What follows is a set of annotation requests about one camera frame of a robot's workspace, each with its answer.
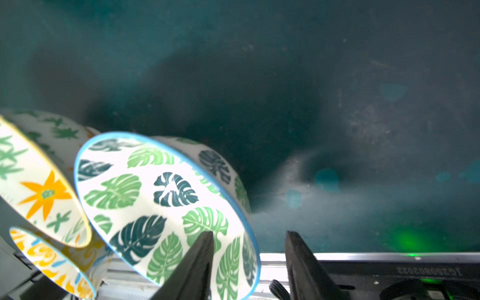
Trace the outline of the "green leaf bowl front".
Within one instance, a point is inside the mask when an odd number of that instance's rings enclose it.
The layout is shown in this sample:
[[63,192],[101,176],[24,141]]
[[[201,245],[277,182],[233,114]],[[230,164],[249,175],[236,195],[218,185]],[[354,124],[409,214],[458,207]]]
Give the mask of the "green leaf bowl front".
[[103,133],[79,150],[74,182],[97,234],[152,284],[164,285],[210,231],[210,297],[245,300],[255,292],[261,260],[248,194],[214,149],[185,137]]

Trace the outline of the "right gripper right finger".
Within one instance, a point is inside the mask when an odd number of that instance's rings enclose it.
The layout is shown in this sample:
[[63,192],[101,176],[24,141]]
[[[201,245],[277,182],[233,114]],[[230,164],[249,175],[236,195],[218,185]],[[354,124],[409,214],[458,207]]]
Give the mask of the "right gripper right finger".
[[300,234],[286,233],[286,267],[293,300],[347,300]]

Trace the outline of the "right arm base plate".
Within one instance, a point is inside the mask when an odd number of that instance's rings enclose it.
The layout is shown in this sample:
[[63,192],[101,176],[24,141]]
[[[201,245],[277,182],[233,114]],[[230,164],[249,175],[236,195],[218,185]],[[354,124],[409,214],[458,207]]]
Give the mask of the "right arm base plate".
[[480,264],[455,257],[321,260],[349,300],[478,300]]

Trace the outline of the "yellow flower bowl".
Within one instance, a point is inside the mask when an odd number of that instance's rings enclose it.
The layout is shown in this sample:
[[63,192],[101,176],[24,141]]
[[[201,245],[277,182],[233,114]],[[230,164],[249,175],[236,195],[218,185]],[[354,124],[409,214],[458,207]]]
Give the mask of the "yellow flower bowl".
[[55,113],[1,109],[1,198],[32,227],[73,248],[93,237],[75,191],[74,165],[94,136]]

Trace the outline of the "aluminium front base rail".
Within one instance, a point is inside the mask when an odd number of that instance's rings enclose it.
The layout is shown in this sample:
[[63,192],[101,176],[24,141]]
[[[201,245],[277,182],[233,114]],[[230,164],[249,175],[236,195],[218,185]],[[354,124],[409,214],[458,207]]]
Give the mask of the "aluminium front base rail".
[[[480,255],[456,253],[317,253],[316,259],[350,300],[377,300],[397,283],[418,280],[439,300],[454,299],[453,284],[480,287]],[[119,258],[102,283],[100,300],[148,300],[158,287]]]

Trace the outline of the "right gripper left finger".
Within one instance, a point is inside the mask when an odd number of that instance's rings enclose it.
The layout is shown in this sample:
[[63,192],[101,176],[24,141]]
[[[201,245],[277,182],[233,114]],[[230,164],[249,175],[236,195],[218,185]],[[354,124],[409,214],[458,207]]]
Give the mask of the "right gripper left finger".
[[214,256],[213,232],[202,232],[151,300],[207,300]]

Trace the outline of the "yellow blue ornament bowl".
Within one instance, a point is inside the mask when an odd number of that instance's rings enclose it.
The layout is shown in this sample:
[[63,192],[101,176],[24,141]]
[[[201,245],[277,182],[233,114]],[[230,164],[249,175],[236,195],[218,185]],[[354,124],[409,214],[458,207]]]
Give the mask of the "yellow blue ornament bowl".
[[97,298],[113,258],[97,234],[82,248],[63,245],[29,227],[12,226],[9,234],[22,254],[60,288],[80,299]]

